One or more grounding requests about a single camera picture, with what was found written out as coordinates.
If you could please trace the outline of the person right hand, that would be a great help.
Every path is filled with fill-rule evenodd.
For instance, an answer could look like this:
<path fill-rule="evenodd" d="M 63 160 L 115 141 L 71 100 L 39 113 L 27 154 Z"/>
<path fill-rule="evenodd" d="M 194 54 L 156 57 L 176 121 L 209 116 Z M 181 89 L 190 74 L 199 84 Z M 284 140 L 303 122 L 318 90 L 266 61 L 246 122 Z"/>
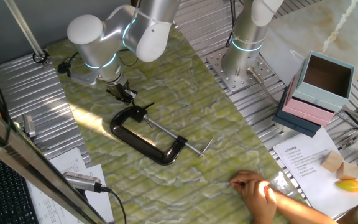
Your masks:
<path fill-rule="evenodd" d="M 269 187 L 269 181 L 256 172 L 240 170 L 229 183 L 242 195 L 253 216 L 252 223 L 272 224 L 277 211 L 277 199 Z"/>

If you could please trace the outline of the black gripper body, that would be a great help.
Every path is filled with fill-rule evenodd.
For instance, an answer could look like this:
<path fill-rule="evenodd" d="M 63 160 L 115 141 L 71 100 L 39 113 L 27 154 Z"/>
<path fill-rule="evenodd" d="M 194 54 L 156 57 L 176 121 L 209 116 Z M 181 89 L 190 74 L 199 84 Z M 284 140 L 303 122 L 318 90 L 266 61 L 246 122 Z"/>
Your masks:
<path fill-rule="evenodd" d="M 131 95 L 126 92 L 129 90 L 129 82 L 125 81 L 123 84 L 107 83 L 107 92 L 114 96 L 117 100 L 131 100 Z"/>

